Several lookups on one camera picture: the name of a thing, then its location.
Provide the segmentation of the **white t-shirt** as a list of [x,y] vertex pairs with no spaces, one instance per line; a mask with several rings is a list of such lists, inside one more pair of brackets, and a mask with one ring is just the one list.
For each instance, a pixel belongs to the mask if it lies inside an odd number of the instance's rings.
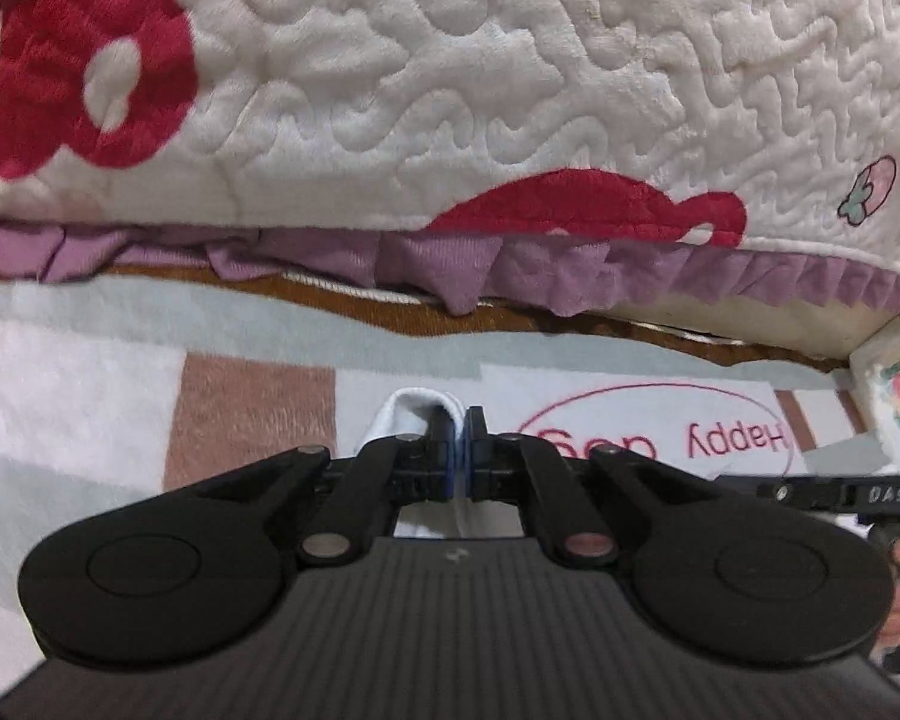
[[398,388],[372,419],[364,444],[397,439],[393,483],[400,511],[397,538],[515,538],[523,535],[513,505],[473,502],[464,495],[466,406],[440,390]]

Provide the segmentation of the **floral quilted pillow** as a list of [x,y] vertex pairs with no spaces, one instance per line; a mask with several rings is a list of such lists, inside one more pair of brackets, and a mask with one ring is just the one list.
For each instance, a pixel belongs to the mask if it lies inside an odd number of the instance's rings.
[[860,410],[888,445],[900,443],[900,317],[850,355]]

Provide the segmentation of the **checkered happy dog blanket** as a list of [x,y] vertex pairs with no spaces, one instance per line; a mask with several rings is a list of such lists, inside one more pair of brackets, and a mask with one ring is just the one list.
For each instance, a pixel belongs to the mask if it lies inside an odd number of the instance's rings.
[[39,539],[294,445],[351,454],[390,433],[382,406],[405,388],[577,450],[621,437],[696,465],[689,425],[728,410],[770,449],[727,472],[799,458],[861,475],[886,461],[836,358],[508,305],[453,317],[289,280],[0,280],[0,694],[40,660],[16,590]]

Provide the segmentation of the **red bear quilted blanket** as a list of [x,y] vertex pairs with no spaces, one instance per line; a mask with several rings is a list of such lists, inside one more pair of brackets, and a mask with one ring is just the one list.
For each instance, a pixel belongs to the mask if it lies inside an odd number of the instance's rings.
[[635,247],[900,313],[900,0],[0,0],[0,220]]

